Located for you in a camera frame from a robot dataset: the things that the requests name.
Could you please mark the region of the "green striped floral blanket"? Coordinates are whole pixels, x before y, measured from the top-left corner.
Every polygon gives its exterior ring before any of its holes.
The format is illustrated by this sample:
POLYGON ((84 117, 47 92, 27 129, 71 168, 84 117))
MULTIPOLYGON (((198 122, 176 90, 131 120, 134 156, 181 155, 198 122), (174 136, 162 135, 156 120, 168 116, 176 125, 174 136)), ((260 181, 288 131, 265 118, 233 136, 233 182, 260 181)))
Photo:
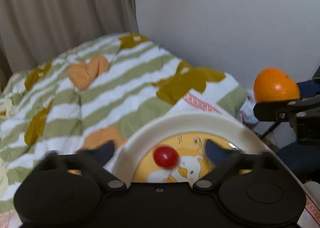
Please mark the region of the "green striped floral blanket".
POLYGON ((103 134, 122 143, 189 89, 232 116, 247 96, 232 75, 193 67, 139 34, 104 36, 15 73, 1 92, 1 216, 47 151, 72 154, 103 134))

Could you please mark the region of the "white plastic bag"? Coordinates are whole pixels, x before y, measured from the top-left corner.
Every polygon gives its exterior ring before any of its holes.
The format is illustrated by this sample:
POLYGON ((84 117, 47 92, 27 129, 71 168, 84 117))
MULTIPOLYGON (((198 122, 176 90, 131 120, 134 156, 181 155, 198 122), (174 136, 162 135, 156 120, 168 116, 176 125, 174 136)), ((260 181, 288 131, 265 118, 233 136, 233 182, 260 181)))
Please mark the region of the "white plastic bag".
POLYGON ((246 100, 240 108, 239 115, 243 123, 248 125, 256 125, 259 120, 255 117, 253 108, 255 107, 255 98, 253 90, 247 89, 246 100))

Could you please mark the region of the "cream bowl with cartoon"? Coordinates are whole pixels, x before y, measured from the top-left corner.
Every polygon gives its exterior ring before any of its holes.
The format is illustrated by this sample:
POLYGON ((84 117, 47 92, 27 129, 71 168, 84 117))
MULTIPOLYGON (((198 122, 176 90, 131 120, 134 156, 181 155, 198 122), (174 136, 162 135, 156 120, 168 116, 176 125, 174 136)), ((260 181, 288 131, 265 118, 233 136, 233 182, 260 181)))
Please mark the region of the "cream bowl with cartoon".
POLYGON ((138 142, 129 147, 128 152, 120 153, 115 170, 104 168, 118 179, 131 182, 188 182, 193 184, 215 168, 206 157, 205 144, 207 140, 222 149, 237 149, 245 154, 259 154, 261 151, 243 152, 229 144, 227 137, 220 136, 218 130, 206 132, 210 127, 219 127, 223 120, 206 117, 203 114, 182 114, 168 118, 167 123, 174 126, 152 134, 149 130, 138 137, 138 142), (170 146, 179 154, 179 162, 172 169, 157 166, 153 160, 153 151, 159 146, 170 146))

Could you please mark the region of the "beige curtain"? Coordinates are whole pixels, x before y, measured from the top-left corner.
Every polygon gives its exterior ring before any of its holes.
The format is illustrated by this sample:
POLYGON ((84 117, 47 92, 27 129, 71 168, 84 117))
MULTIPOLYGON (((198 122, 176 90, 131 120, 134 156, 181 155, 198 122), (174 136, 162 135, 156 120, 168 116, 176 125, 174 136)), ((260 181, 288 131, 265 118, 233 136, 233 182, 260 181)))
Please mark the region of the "beige curtain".
POLYGON ((81 43, 137 30, 134 0, 1 0, 1 87, 81 43))

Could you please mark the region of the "red tomato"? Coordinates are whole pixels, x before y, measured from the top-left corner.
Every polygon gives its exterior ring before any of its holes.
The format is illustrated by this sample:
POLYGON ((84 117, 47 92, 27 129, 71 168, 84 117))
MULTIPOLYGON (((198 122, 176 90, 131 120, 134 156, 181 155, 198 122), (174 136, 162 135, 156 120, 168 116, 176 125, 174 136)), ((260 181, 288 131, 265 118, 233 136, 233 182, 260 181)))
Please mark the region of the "red tomato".
POLYGON ((159 146, 153 151, 153 160, 160 168, 171 169, 178 164, 179 154, 170 146, 159 146))

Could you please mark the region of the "large orange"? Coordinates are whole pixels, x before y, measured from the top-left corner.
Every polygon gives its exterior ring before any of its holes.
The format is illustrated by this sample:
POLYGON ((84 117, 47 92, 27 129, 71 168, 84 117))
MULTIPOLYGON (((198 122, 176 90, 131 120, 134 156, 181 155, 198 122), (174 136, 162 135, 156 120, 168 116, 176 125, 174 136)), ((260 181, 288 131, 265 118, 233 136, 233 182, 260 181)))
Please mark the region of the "large orange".
POLYGON ((300 89, 296 82, 277 68, 265 68, 257 75, 253 93, 256 103, 300 98, 300 89))

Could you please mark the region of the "pink floral table cloth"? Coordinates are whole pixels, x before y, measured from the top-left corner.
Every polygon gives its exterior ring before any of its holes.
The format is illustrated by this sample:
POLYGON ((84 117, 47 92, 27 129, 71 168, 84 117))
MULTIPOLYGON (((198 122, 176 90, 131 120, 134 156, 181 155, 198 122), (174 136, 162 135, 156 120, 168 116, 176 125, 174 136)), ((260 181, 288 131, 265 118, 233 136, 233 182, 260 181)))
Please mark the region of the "pink floral table cloth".
MULTIPOLYGON (((250 131, 246 126, 232 117, 217 103, 210 102, 207 98, 192 90, 188 92, 183 98, 173 106, 165 116, 157 120, 151 121, 145 125, 141 130, 137 131, 124 147, 116 152, 116 155, 107 164, 108 170, 115 170, 118 166, 116 162, 119 159, 119 154, 128 152, 132 144, 138 142, 138 137, 142 133, 149 130, 152 134, 160 130, 164 131, 166 128, 173 127, 172 123, 167 123, 168 118, 177 117, 182 114, 203 114, 206 117, 214 117, 218 120, 223 120, 219 127, 210 127, 206 132, 218 130, 220 136, 225 136, 229 139, 229 144, 234 145, 236 148, 243 152, 253 152, 266 150, 267 146, 250 131)), ((303 189, 306 193, 306 207, 298 221, 300 227, 319 227, 319 184, 316 182, 307 182, 304 184, 303 189)))

